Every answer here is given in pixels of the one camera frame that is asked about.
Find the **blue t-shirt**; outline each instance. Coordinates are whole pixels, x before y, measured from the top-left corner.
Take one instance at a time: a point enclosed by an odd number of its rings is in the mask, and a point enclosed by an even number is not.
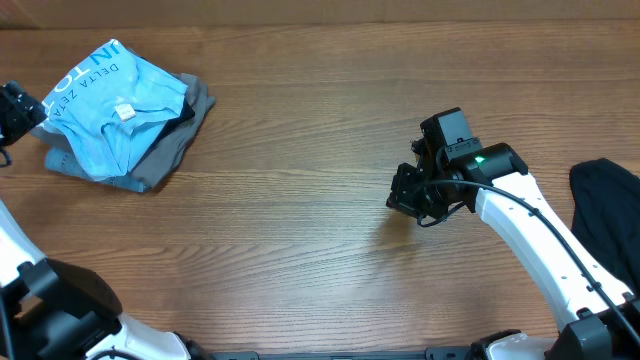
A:
[[[180,115],[187,85],[111,40],[73,68],[42,102],[44,130],[63,134],[95,181],[127,174],[168,120]],[[121,116],[116,106],[133,109]]]

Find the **black cloth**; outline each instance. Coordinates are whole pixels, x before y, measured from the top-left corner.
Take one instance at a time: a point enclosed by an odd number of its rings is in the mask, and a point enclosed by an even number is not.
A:
[[[607,160],[569,174],[576,202],[571,231],[589,253],[634,293],[640,289],[640,179]]]

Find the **white label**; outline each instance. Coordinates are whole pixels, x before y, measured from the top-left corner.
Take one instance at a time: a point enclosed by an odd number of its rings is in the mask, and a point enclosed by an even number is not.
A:
[[[131,104],[116,105],[116,112],[118,113],[118,116],[120,116],[120,120],[122,120],[122,122],[126,122],[136,116],[136,112],[133,110]]]

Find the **wooden table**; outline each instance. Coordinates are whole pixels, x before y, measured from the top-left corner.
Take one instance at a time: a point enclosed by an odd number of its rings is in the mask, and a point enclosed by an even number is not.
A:
[[[218,96],[179,171],[139,195],[45,171],[25,138],[0,198],[51,257],[127,312],[211,350],[466,345],[556,334],[504,242],[465,213],[432,229],[385,207],[426,117],[455,106],[508,142],[571,223],[572,165],[640,173],[640,22],[0,32],[0,81],[38,97],[110,38]]]

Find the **folded shirt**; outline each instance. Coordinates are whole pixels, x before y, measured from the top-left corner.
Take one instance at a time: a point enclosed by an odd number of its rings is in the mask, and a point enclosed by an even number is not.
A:
[[[187,85],[111,40],[74,67],[44,99],[40,128],[64,135],[94,181],[123,176],[165,124],[179,117]]]
[[[215,97],[209,96],[207,84],[198,77],[189,74],[180,74],[177,77],[188,86],[185,100],[188,110],[194,116],[187,120],[182,120],[181,116],[168,122],[157,140],[129,174],[109,177],[101,180],[101,183],[131,191],[146,192],[180,164],[186,148],[195,137],[206,114],[215,104]],[[185,107],[181,115],[189,114],[189,111]],[[54,147],[45,160],[47,169],[93,181],[73,156],[71,147],[63,135],[43,132],[38,128],[32,130],[31,134]]]

